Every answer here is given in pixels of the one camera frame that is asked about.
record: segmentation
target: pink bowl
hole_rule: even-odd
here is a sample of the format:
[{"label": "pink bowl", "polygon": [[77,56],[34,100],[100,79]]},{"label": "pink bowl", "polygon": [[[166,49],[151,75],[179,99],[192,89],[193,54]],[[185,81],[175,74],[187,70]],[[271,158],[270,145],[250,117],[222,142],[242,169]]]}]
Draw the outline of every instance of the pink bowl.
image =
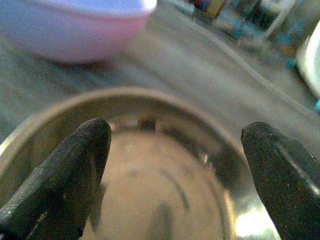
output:
[{"label": "pink bowl", "polygon": [[106,59],[145,26],[157,0],[1,0],[0,34],[66,63]]}]

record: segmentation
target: table surface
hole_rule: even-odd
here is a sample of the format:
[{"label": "table surface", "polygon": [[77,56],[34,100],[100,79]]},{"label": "table surface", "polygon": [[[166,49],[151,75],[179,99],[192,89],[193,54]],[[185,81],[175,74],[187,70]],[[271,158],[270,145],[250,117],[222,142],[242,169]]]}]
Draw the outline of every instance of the table surface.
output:
[{"label": "table surface", "polygon": [[209,112],[237,143],[242,127],[267,122],[320,159],[320,117],[279,91],[215,34],[164,3],[123,53],[106,62],[56,65],[0,38],[0,142],[31,114],[116,86],[185,99]]}]

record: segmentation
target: white container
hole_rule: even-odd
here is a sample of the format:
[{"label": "white container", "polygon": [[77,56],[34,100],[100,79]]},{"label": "white container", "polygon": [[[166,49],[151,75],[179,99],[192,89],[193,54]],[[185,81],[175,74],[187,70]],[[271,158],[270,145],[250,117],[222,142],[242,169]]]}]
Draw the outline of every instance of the white container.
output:
[{"label": "white container", "polygon": [[320,99],[320,21],[298,49],[297,67],[312,93]]},{"label": "white container", "polygon": [[157,0],[0,0],[0,35],[67,63],[118,53],[145,26]]}]

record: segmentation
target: plastic bowl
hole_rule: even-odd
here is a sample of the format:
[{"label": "plastic bowl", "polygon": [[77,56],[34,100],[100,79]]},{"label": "plastic bowl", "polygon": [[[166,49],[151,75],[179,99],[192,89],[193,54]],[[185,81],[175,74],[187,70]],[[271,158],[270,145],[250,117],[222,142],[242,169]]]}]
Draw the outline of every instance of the plastic bowl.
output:
[{"label": "plastic bowl", "polygon": [[1,0],[0,35],[67,63],[106,59],[145,26],[157,0]]}]

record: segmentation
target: gray countertop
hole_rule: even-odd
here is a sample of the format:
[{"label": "gray countertop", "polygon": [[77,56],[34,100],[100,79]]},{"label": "gray countertop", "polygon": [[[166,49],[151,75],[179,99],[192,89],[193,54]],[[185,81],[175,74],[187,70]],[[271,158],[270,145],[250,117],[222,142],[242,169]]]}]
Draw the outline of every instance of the gray countertop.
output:
[{"label": "gray countertop", "polygon": [[318,115],[233,56],[213,33],[163,3],[123,53],[102,63],[56,65],[0,38],[0,142],[31,114],[79,93],[116,86],[143,86],[185,99],[209,112],[238,143],[242,127],[267,122],[320,159]]}]

